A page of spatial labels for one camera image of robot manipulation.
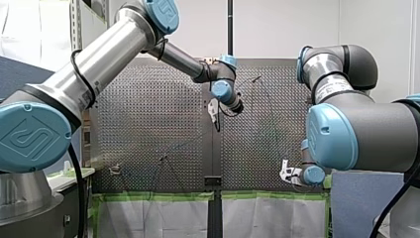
blue joint cap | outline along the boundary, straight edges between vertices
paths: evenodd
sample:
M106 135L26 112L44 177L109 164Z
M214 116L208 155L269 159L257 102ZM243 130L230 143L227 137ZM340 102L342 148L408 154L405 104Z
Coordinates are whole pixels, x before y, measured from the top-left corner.
M317 164L340 171L355 166L358 140L346 115L335 106L321 103L309 109L306 136L309 153Z
M58 161L71 142L68 120L34 102L0 106L0 171L39 171Z
M238 67L238 62L236 58L230 56L230 55L221 55L219 57L219 61L222 61L223 63L226 63L230 66L232 66L234 69Z
M303 179L309 185L321 184L325 179L325 172L317 166L310 166L303 172Z
M414 102L420 103L420 93L409 95L409 96L407 96L407 99L410 99Z
M305 139L302 141L302 143L300 143L300 150L306 150L309 147L309 143L308 143L308 139Z
M146 12L157 27L166 35L179 26L179 14L173 0L143 0Z
M309 48L302 48L299 52L299 58L297 59L297 67L296 67L296 75L297 75L297 81L299 83L305 83L305 80L303 79L302 70L303 70L303 58L305 58L306 52L309 50Z
M228 81L221 79L215 81L211 87L211 93L222 103L227 103L230 101L233 93L231 84Z

perforated metal board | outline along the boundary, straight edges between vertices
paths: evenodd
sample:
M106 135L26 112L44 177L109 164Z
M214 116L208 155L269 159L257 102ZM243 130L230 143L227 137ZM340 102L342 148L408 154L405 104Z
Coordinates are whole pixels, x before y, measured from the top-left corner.
M155 59L133 60L92 112L94 191L202 191L203 171L209 171L204 146L218 143L221 154L211 159L222 162L224 189L291 190L278 173L281 159L300 162L309 90L296 82L293 59L239 63L236 85L245 110L225 118L222 133L212 137L203 96L208 87ZM159 160L165 155L170 163ZM111 176L117 164L121 174Z
M134 59L92 112L95 192L203 190L201 85L155 59ZM121 165L121 174L109 168Z
M296 81L296 60L242 59L236 85L246 107L224 120L223 189L291 190L279 177L281 160L300 163L310 95Z

metal frame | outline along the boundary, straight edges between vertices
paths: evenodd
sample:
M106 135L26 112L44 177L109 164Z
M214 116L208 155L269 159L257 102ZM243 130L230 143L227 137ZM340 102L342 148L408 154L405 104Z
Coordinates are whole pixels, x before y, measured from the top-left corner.
M81 19L80 19L80 1L71 0L70 2L70 35L71 50L81 49Z

